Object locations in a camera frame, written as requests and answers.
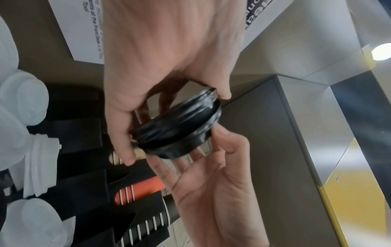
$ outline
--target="light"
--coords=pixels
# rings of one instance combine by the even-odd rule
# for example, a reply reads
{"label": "light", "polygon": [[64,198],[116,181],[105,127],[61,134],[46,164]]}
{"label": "light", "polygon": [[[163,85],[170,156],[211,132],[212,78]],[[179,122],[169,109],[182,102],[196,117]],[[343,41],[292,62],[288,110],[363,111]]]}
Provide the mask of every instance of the light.
{"label": "light", "polygon": [[375,61],[383,61],[391,58],[391,43],[385,43],[373,49],[372,57]]}

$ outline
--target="hand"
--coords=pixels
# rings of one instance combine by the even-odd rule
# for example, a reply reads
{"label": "hand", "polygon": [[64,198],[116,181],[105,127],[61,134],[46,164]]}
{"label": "hand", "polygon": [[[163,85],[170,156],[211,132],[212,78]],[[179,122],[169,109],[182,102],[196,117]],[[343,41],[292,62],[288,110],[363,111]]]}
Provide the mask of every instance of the hand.
{"label": "hand", "polygon": [[183,224],[197,247],[268,247],[269,241],[250,173],[248,140],[221,125],[212,129],[212,149],[190,153],[194,163],[173,160],[177,175],[156,156],[152,170],[171,191]]}
{"label": "hand", "polygon": [[104,0],[105,100],[116,153],[135,155],[131,112],[149,120],[146,100],[160,93],[167,111],[188,81],[229,99],[229,77],[240,53],[246,0]]}

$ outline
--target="fingernail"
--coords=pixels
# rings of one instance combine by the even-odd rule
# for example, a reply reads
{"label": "fingernail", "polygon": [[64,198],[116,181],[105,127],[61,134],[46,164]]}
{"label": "fingernail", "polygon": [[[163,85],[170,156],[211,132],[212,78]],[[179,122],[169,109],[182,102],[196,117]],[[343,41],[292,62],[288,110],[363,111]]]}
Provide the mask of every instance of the fingernail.
{"label": "fingernail", "polygon": [[226,136],[229,134],[229,131],[221,125],[216,125],[216,129],[220,135]]}

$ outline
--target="yellow surface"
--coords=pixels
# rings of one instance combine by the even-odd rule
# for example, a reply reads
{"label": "yellow surface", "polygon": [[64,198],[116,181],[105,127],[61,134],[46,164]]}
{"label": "yellow surface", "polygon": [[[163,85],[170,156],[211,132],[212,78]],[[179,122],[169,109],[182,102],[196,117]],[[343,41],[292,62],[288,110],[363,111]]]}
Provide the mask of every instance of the yellow surface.
{"label": "yellow surface", "polygon": [[343,246],[347,225],[387,235],[385,198],[355,139],[319,190]]}

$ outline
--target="black plastic lid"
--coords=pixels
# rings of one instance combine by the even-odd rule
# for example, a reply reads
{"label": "black plastic lid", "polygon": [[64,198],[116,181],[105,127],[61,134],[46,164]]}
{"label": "black plastic lid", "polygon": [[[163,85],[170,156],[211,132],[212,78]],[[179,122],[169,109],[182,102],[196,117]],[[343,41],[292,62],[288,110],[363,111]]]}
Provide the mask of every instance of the black plastic lid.
{"label": "black plastic lid", "polygon": [[207,141],[220,116],[221,104],[216,91],[208,89],[141,125],[131,134],[146,153],[177,159]]}

